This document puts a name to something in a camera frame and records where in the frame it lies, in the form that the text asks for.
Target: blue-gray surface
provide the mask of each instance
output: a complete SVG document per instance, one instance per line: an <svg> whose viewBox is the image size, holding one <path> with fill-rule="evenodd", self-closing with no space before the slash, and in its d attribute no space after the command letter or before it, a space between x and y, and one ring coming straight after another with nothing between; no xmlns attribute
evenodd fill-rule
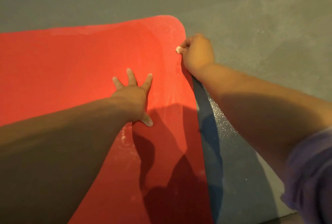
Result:
<svg viewBox="0 0 332 224"><path fill-rule="evenodd" d="M160 14L179 18L188 35L205 33L218 62L332 100L332 0L0 0L0 32ZM214 219L259 223L290 213L275 174L197 82L195 94Z"/></svg>

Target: gray concrete wall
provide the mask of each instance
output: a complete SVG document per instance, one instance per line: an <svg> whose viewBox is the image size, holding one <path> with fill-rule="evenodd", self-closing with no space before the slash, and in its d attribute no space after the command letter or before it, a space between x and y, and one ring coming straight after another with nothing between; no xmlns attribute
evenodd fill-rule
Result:
<svg viewBox="0 0 332 224"><path fill-rule="evenodd" d="M177 17L187 35L209 37L219 63L332 100L332 0L0 0L0 32L160 14ZM210 114L199 117L204 123L212 113L218 126L220 153L203 140L209 183L223 189L218 222L259 223L291 213L279 199L282 183L211 104ZM222 178L214 174L216 155Z"/></svg>

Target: hand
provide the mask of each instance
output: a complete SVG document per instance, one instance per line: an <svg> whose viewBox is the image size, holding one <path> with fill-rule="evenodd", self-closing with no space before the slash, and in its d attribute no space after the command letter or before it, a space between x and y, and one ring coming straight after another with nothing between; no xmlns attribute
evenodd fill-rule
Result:
<svg viewBox="0 0 332 224"><path fill-rule="evenodd" d="M214 52L210 40L202 34L188 37L180 46L183 63L196 78L205 66L214 63Z"/></svg>
<svg viewBox="0 0 332 224"><path fill-rule="evenodd" d="M128 68L128 86L124 86L117 77L113 77L113 83L117 90L111 96L116 100L117 106L121 106L124 111L128 113L128 121L136 122L142 121L145 125L151 127L153 122L148 114L145 112L145 101L147 91L150 89L152 83L152 74L149 73L143 85L137 86L137 81L133 71Z"/></svg>

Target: red surface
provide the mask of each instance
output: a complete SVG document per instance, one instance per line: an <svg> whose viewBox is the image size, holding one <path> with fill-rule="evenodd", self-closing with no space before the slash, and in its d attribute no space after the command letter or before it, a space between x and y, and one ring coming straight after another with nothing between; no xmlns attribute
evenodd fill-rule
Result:
<svg viewBox="0 0 332 224"><path fill-rule="evenodd" d="M212 223L184 39L171 16L0 34L0 125L108 97L128 67L153 74L154 126L122 129L70 224Z"/></svg>

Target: purple shirt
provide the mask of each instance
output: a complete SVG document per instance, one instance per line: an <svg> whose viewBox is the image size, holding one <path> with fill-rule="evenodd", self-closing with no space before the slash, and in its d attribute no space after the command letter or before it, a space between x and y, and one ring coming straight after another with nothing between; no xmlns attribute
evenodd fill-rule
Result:
<svg viewBox="0 0 332 224"><path fill-rule="evenodd" d="M300 142L288 157L282 200L306 224L332 223L332 127Z"/></svg>

